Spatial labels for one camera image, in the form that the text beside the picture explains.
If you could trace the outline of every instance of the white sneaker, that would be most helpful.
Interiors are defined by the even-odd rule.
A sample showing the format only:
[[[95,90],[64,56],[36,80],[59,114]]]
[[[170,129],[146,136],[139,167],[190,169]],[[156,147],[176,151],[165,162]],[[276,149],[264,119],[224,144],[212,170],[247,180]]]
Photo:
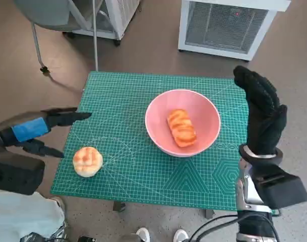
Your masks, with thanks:
[[[150,242],[149,230],[147,230],[145,227],[139,228],[136,234],[140,236],[144,242]]]
[[[189,239],[186,231],[184,231],[182,229],[178,229],[177,232],[174,234],[173,242],[182,242],[185,239]]]

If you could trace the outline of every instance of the table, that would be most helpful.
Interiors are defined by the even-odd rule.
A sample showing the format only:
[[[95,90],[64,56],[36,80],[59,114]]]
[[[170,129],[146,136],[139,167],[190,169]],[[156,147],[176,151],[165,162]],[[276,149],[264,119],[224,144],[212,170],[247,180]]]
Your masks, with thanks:
[[[163,153],[148,137],[146,108],[158,94],[191,89],[208,97],[221,116],[221,131],[206,151],[190,158]],[[238,146],[246,141],[245,93],[232,79],[91,72],[76,122],[59,163],[51,193],[113,201],[236,210]],[[103,167],[91,178],[78,176],[74,153],[96,147]]]

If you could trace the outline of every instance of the gray floor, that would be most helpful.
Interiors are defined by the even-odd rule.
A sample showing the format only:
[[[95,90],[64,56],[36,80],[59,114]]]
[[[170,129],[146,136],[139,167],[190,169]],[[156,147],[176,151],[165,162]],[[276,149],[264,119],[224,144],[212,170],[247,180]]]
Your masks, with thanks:
[[[177,37],[180,0],[144,0],[122,41],[98,39],[100,69],[114,72],[232,77],[240,60],[198,53],[179,53]],[[28,110],[78,105],[87,74],[93,70],[92,38],[73,40],[61,33],[37,29],[42,57],[51,80],[39,72],[30,24],[10,0],[0,1],[0,121]],[[301,176],[307,188],[307,0],[294,0],[278,14],[249,68],[267,76],[289,107],[288,125],[280,148],[283,167]],[[43,140],[62,149],[68,129],[54,129]],[[39,189],[48,196],[59,160],[45,158],[45,178]],[[188,232],[205,222],[203,211],[134,204],[121,214],[109,201],[66,197],[71,240],[81,234],[116,241],[124,233],[147,226],[152,241],[172,241],[178,227]],[[282,241],[307,241],[307,203],[284,209],[275,219]],[[208,241],[234,241],[236,225],[216,232]]]

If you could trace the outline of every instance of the bread roll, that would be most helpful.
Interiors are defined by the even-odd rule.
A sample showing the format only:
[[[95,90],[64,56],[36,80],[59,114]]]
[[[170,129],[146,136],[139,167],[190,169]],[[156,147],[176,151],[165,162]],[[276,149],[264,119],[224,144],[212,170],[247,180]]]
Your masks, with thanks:
[[[93,147],[83,147],[73,158],[75,172],[82,177],[94,176],[102,164],[102,155]]]
[[[187,147],[196,142],[196,132],[186,110],[173,110],[168,116],[168,124],[179,147]]]

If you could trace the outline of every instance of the chair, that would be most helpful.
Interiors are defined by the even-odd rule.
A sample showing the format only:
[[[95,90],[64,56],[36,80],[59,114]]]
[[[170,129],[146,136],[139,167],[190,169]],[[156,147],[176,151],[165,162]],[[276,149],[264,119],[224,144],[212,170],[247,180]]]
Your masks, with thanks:
[[[40,70],[49,73],[42,62],[35,25],[45,29],[71,32],[92,30],[94,33],[95,69],[98,71],[96,15],[103,0],[14,0],[16,6],[31,22]]]

